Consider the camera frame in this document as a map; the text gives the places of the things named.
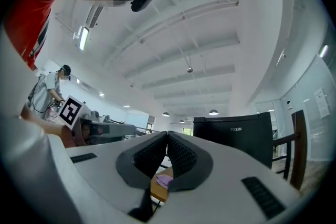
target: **brown table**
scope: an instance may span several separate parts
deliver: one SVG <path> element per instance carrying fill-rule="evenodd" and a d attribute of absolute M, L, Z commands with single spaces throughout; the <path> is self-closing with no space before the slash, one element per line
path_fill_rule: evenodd
<path fill-rule="evenodd" d="M 151 195 L 159 201 L 165 202 L 168 199 L 168 191 L 155 182 L 156 176 L 158 175 L 168 175 L 173 177 L 173 168 L 169 167 L 166 170 L 155 174 L 151 181 Z"/>

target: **white ceiling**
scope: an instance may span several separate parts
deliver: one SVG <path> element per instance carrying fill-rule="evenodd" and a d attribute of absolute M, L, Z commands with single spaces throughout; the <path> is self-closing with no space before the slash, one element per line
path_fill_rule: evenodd
<path fill-rule="evenodd" d="M 97 77 L 104 74 L 95 88 L 114 76 L 114 84 L 104 90 L 106 98 L 111 91 L 114 102 L 122 99 L 155 116 L 164 111 L 177 119 L 207 116 L 210 109 L 228 116 L 235 103 L 242 108 L 271 64 L 280 31 L 281 8 L 272 3 L 281 6 L 282 0 L 153 0 L 138 13 L 130 3 L 105 7 L 81 52 L 71 31 L 78 31 L 91 8 L 82 2 L 65 0 L 57 14 L 68 32 L 63 43 L 84 59 L 83 67 L 94 69 Z M 193 73 L 187 73 L 189 66 Z M 243 73 L 251 87 L 241 83 Z"/>

